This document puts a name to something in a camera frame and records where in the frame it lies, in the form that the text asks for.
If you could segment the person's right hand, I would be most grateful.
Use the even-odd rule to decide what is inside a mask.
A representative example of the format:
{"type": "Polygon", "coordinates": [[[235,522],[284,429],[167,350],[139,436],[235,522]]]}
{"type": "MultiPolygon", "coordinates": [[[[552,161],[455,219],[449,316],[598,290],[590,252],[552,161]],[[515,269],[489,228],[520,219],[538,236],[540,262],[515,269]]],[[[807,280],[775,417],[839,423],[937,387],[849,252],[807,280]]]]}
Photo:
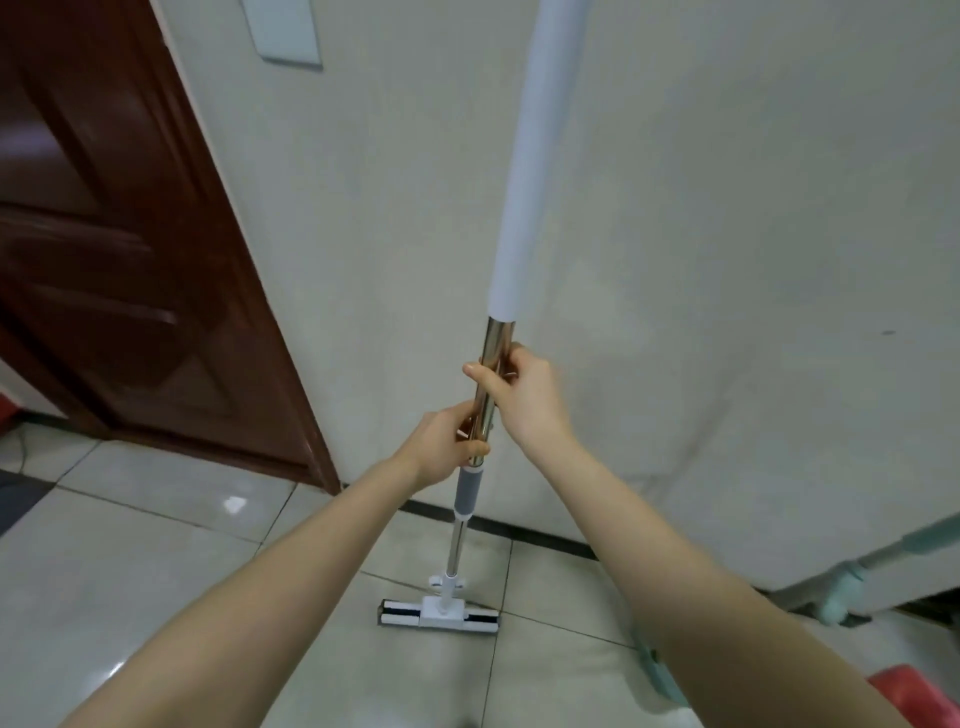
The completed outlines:
{"type": "Polygon", "coordinates": [[[494,399],[507,433],[536,466],[574,443],[557,372],[527,347],[527,359],[509,399],[494,399]]]}

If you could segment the person's left hand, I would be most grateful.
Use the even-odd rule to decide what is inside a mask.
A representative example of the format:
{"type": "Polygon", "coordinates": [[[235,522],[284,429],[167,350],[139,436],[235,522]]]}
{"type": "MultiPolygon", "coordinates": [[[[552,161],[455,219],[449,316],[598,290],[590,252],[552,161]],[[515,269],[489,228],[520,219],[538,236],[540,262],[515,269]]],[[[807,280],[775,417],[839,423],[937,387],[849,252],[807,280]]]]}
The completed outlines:
{"type": "Polygon", "coordinates": [[[471,440],[470,426],[447,426],[441,410],[424,414],[411,434],[390,457],[400,473],[407,496],[446,480],[461,466],[490,452],[488,443],[471,440]]]}

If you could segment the white handled metal squeeze mop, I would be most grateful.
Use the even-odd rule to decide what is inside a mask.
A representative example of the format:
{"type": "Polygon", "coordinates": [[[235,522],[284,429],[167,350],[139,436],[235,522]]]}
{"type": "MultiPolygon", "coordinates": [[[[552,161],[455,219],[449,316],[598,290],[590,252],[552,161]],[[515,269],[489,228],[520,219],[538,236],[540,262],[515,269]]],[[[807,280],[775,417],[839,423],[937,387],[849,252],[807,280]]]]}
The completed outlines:
{"type": "MultiPolygon", "coordinates": [[[[538,0],[479,357],[482,366],[499,376],[505,376],[509,368],[514,329],[540,239],[551,169],[569,117],[591,6],[592,0],[538,0]]],[[[383,600],[377,611],[378,625],[498,633],[499,611],[472,606],[461,595],[461,556],[484,468],[484,459],[477,457],[459,470],[449,552],[443,572],[431,579],[432,592],[414,602],[383,600]]]]}

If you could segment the person's right forearm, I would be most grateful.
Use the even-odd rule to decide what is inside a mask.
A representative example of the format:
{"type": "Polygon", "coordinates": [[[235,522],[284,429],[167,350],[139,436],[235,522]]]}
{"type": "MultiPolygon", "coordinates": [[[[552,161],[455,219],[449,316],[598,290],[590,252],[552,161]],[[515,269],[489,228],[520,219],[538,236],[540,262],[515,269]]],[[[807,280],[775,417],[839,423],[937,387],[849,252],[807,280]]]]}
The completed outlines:
{"type": "Polygon", "coordinates": [[[569,431],[516,442],[704,728],[911,728],[848,662],[675,531],[569,431]]]}

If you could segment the person's left forearm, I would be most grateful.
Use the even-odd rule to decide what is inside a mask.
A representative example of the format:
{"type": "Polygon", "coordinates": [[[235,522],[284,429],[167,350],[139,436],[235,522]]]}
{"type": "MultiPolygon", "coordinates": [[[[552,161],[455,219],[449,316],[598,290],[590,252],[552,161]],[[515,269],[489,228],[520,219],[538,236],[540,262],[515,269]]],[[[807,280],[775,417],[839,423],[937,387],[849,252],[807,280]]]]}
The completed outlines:
{"type": "Polygon", "coordinates": [[[394,455],[176,613],[59,728],[258,728],[390,519],[427,486],[394,455]]]}

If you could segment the dark brown wooden door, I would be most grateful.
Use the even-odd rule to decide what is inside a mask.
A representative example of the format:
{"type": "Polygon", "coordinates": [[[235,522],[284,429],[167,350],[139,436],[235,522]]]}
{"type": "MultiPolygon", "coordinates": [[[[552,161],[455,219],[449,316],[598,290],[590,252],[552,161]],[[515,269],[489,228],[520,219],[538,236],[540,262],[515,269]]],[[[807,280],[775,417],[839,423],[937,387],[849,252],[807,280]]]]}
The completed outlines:
{"type": "Polygon", "coordinates": [[[0,356],[73,431],[340,491],[150,0],[0,0],[0,356]]]}

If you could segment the red plastic stool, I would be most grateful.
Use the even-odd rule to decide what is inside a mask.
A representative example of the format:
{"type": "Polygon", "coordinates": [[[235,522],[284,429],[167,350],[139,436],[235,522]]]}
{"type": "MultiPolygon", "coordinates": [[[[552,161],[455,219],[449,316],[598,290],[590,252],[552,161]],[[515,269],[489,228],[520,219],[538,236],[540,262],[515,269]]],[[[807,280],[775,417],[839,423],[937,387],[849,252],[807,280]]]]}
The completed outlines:
{"type": "Polygon", "coordinates": [[[909,664],[896,664],[867,677],[913,728],[960,728],[960,704],[909,664]]]}

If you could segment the grey wall switch plate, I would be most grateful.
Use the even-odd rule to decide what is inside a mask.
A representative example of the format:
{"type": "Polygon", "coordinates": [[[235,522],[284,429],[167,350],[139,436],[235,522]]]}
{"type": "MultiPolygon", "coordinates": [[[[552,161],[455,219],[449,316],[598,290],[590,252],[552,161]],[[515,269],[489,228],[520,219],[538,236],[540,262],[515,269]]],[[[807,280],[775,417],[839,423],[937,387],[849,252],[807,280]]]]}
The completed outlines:
{"type": "Polygon", "coordinates": [[[239,0],[254,49],[267,63],[323,71],[312,0],[239,0]]]}

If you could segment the teal handled mop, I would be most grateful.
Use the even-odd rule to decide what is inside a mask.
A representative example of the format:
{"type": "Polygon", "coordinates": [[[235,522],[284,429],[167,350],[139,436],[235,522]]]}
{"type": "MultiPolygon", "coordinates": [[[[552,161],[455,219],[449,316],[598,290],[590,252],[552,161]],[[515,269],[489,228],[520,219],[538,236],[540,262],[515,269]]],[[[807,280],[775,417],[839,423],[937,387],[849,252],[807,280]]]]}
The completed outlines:
{"type": "Polygon", "coordinates": [[[960,511],[798,583],[759,592],[777,608],[826,627],[865,625],[868,617],[855,614],[851,609],[873,573],[906,558],[939,552],[957,543],[960,543],[960,511]]]}

